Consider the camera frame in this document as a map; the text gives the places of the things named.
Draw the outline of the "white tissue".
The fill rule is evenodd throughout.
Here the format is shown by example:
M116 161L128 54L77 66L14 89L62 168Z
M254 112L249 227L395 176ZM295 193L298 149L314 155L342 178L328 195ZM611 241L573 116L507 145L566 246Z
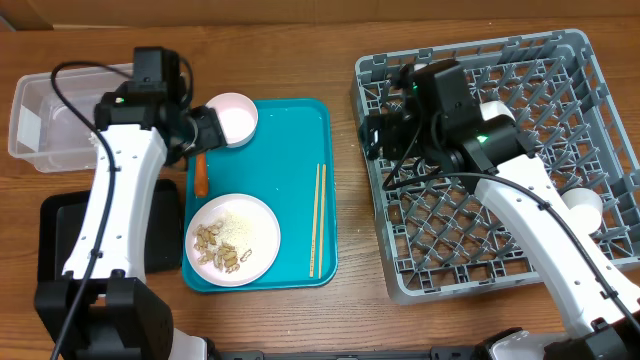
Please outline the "white tissue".
M99 139L97 138L97 136L95 135L95 133L94 133L94 132L91 132L91 133L89 134L89 142L90 142L94 147L96 147L96 146L98 146L98 145L99 145L100 141L99 141Z

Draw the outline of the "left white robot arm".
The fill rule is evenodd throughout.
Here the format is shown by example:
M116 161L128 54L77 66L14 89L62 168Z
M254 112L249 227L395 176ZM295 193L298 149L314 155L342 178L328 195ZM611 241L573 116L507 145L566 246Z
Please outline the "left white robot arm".
M175 328L170 307L146 284L145 244L162 167L226 146L215 110L192 107L188 61L137 47L133 70L106 92L91 119L97 162L76 243L34 306L54 359L217 359L207 337Z

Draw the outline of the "white paper cup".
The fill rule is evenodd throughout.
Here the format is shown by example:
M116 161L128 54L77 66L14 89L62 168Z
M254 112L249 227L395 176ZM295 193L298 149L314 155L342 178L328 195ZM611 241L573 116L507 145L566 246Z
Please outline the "white paper cup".
M588 188L573 188L561 195L569 209L569 225L575 231L593 234L602 223L603 202Z

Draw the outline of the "white bowl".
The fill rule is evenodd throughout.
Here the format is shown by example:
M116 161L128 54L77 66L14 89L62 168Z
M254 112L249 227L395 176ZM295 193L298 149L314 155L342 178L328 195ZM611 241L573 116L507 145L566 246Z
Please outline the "white bowl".
M503 102L499 100L481 103L480 111L481 111L482 119L484 121L489 121L493 118L496 118L502 115L510 118L512 122L515 121L515 118L511 110Z

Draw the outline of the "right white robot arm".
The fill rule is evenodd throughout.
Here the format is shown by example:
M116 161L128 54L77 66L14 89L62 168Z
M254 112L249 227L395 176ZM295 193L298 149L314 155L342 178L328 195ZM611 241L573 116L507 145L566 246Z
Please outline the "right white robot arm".
M453 59L405 65L391 84L402 106L365 117L359 137L367 158L401 167L416 157L432 166L432 179L460 180L515 238L562 317L562 335L508 330L478 344L474 357L637 358L638 286L574 220L507 106L478 102Z

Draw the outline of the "pink bowl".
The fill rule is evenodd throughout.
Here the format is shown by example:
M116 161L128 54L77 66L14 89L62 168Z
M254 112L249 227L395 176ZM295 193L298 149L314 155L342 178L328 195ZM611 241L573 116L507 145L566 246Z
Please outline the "pink bowl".
M253 138L258 110L250 98L240 93L222 93L210 99L206 106L216 112L228 148L244 146Z

